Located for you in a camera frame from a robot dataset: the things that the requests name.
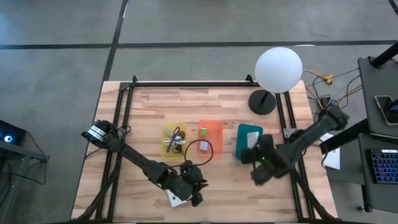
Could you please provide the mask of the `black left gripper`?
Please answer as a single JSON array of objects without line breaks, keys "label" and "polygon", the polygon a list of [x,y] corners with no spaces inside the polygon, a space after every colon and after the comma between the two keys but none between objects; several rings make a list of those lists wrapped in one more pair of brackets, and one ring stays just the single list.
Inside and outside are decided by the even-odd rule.
[{"label": "black left gripper", "polygon": [[163,168],[160,186],[181,201],[191,201],[192,206],[197,207],[203,201],[200,190],[208,186],[208,181],[203,179],[200,168],[191,160],[184,161],[178,167],[180,172],[171,166]]}]

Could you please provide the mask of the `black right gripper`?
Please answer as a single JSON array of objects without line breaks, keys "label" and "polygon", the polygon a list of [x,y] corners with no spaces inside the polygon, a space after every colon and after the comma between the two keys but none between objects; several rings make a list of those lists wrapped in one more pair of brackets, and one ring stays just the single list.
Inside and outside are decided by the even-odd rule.
[{"label": "black right gripper", "polygon": [[257,149],[243,149],[241,151],[241,163],[250,164],[262,159],[261,165],[251,172],[251,178],[255,185],[264,185],[272,177],[281,178],[279,158],[274,147],[274,140],[271,135],[262,135],[258,140],[260,155]]}]

